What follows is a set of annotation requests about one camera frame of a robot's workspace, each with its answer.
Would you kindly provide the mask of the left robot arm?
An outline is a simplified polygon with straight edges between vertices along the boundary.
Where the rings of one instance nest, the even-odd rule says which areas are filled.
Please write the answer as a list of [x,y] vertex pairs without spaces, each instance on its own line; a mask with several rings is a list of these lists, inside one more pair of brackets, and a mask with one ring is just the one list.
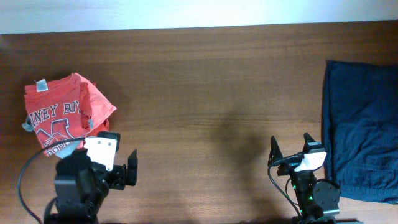
[[44,223],[98,223],[97,214],[111,189],[137,183],[138,158],[133,150],[127,164],[116,165],[121,135],[101,131],[83,138],[83,150],[56,164],[56,197],[45,208]]

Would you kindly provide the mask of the orange-red t-shirt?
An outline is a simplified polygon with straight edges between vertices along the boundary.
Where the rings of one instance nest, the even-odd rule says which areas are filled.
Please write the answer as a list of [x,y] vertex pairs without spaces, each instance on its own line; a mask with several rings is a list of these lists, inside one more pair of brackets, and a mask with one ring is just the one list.
[[81,91],[85,89],[81,76],[73,73],[65,78],[25,86],[27,119],[22,127],[36,134],[45,148],[59,141],[83,137],[80,109]]

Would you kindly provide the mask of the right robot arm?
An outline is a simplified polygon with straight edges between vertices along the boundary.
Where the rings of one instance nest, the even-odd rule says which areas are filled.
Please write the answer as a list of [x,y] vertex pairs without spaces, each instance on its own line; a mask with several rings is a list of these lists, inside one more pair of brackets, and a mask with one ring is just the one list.
[[[267,175],[274,187],[287,199],[297,215],[292,223],[359,223],[359,220],[337,220],[340,213],[340,186],[327,179],[317,179],[314,172],[325,162],[327,152],[320,141],[305,133],[302,151],[284,157],[274,136],[271,137]],[[286,184],[294,190],[297,202],[293,202],[286,189],[281,189],[272,177],[271,169],[277,168],[278,176],[289,176]]]

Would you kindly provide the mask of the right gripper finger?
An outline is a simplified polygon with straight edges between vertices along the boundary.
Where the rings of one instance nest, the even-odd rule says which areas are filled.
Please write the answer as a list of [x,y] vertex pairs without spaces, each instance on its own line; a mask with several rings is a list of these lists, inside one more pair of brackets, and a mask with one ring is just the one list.
[[274,136],[271,137],[270,153],[267,165],[269,167],[279,166],[283,161],[283,156],[280,151],[277,140]]
[[316,146],[316,141],[311,137],[311,135],[309,135],[309,133],[305,133],[303,136],[305,140],[303,151],[304,153],[309,153]]

